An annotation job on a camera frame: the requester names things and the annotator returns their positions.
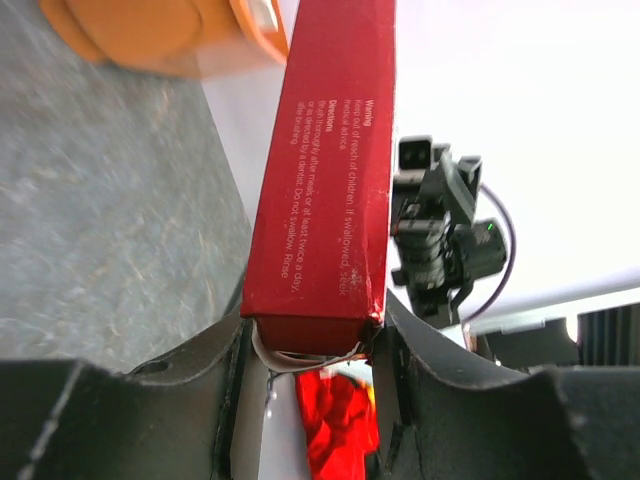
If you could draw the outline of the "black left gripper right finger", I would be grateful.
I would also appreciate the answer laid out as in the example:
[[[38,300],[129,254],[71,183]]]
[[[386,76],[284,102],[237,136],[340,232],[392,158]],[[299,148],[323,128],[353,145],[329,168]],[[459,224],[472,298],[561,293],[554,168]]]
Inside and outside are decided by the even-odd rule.
[[[375,337],[373,479],[635,479],[639,372],[541,368],[471,353],[394,295]]]

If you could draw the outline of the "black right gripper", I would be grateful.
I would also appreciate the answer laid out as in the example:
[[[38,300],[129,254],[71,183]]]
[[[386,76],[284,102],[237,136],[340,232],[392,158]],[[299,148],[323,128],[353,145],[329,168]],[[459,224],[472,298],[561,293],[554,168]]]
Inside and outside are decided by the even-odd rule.
[[[392,182],[390,237],[400,259],[392,282],[406,290],[421,320],[457,320],[474,283],[455,231],[473,223],[482,160],[454,160],[450,150],[440,167],[435,178],[424,176],[419,185]]]

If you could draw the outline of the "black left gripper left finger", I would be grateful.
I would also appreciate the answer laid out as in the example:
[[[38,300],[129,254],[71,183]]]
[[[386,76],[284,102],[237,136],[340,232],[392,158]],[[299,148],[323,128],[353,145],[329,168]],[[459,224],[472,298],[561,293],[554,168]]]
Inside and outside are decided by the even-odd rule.
[[[1,364],[5,479],[254,479],[265,370],[231,313],[115,373],[82,359]]]

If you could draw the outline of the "red silver R&O box front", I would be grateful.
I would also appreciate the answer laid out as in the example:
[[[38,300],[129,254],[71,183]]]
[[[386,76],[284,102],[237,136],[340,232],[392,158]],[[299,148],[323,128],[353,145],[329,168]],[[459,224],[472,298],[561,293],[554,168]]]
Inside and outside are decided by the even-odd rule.
[[[277,372],[360,355],[384,323],[396,5],[297,11],[242,295]]]

